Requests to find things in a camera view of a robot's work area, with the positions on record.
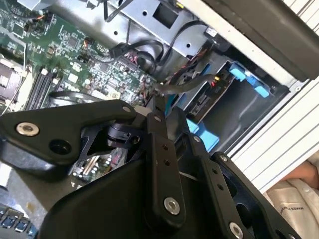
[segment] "white label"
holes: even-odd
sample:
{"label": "white label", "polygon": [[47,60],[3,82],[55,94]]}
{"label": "white label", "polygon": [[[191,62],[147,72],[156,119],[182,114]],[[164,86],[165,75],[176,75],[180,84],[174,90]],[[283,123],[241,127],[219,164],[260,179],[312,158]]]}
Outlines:
{"label": "white label", "polygon": [[206,33],[209,34],[209,35],[211,35],[212,37],[215,37],[218,32],[215,31],[214,28],[208,27],[208,28],[206,29]]}
{"label": "white label", "polygon": [[72,81],[73,83],[76,83],[78,81],[79,77],[70,73],[68,80]]}

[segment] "black metal bracket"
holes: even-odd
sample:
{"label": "black metal bracket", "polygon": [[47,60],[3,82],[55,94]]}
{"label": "black metal bracket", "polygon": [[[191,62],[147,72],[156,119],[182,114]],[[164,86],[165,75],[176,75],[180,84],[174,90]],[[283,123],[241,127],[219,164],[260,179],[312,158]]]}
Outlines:
{"label": "black metal bracket", "polygon": [[77,160],[129,151],[124,166],[57,202],[41,238],[300,238],[226,155],[210,158],[181,109],[165,119],[162,97],[148,107],[115,100],[0,118],[1,160],[52,181]]}

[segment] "hole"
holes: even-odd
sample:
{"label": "hole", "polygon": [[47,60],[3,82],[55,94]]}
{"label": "hole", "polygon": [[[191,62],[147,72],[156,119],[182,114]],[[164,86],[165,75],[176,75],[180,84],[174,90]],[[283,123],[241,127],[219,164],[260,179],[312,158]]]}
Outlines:
{"label": "hole", "polygon": [[52,152],[59,155],[69,154],[72,150],[71,145],[62,139],[54,139],[49,143],[49,148]]}
{"label": "hole", "polygon": [[159,3],[156,11],[154,12],[153,17],[159,21],[161,24],[166,26],[168,29],[173,26],[176,21],[178,14],[176,14],[173,10],[171,10],[166,5]]}
{"label": "hole", "polygon": [[284,234],[281,231],[276,230],[276,234],[279,236],[279,239],[286,239],[286,237],[284,236]]}
{"label": "hole", "polygon": [[164,164],[165,164],[166,166],[170,166],[170,161],[169,161],[168,159],[165,159],[165,160],[164,160]]}
{"label": "hole", "polygon": [[240,219],[241,219],[242,223],[244,224],[244,226],[246,228],[250,228],[253,224],[253,218],[252,218],[249,210],[243,204],[237,204],[236,209],[238,211],[238,214],[239,214]]}
{"label": "hole", "polygon": [[138,136],[134,136],[134,137],[132,137],[132,139],[131,139],[131,143],[132,144],[137,144],[138,142],[140,142],[140,137],[138,137]]}
{"label": "hole", "polygon": [[220,190],[224,190],[224,187],[221,186],[220,184],[217,184],[217,186],[218,186],[218,188],[219,188]]}
{"label": "hole", "polygon": [[239,234],[239,229],[238,228],[234,228],[235,233]]}
{"label": "hole", "polygon": [[176,209],[176,205],[174,202],[169,202],[168,204],[169,204],[170,208],[172,208],[173,210]]}

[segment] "bolt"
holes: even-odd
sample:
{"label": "bolt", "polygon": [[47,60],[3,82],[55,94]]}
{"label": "bolt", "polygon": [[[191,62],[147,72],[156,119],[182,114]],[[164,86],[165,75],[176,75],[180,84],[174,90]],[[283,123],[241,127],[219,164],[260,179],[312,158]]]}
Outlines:
{"label": "bolt", "polygon": [[172,215],[178,215],[180,212],[179,204],[174,198],[165,198],[164,200],[165,209]]}
{"label": "bolt", "polygon": [[228,161],[228,159],[227,159],[224,155],[221,155],[220,158],[221,158],[221,160],[223,160],[224,162],[227,162],[227,161]]}
{"label": "bolt", "polygon": [[243,239],[244,238],[243,231],[241,230],[241,228],[236,223],[230,223],[229,224],[229,228],[230,228],[231,232],[234,234],[234,236],[237,239]]}
{"label": "bolt", "polygon": [[36,136],[39,134],[39,128],[35,124],[29,123],[29,122],[23,122],[17,125],[15,128],[16,131],[24,136]]}
{"label": "bolt", "polygon": [[158,116],[154,116],[154,118],[155,118],[158,122],[161,122],[160,117],[158,117]]}
{"label": "bolt", "polygon": [[126,111],[126,112],[131,112],[130,108],[126,107],[126,106],[123,106],[123,109]]}
{"label": "bolt", "polygon": [[200,143],[200,138],[198,136],[194,136],[194,139],[196,140],[196,142]]}

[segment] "green circuit board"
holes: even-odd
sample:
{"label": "green circuit board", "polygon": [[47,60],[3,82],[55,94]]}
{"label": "green circuit board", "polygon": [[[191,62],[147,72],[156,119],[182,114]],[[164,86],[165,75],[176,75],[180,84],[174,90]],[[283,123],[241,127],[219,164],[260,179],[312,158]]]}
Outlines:
{"label": "green circuit board", "polygon": [[[12,4],[11,9],[22,16],[31,14],[17,4]],[[113,63],[95,60],[110,60],[109,50],[93,40],[88,52],[84,44],[88,38],[57,15],[30,21],[10,14],[0,1],[0,54],[22,64],[27,53],[35,72],[43,68],[57,72],[51,90],[79,91],[142,105],[156,80],[125,57]]]}

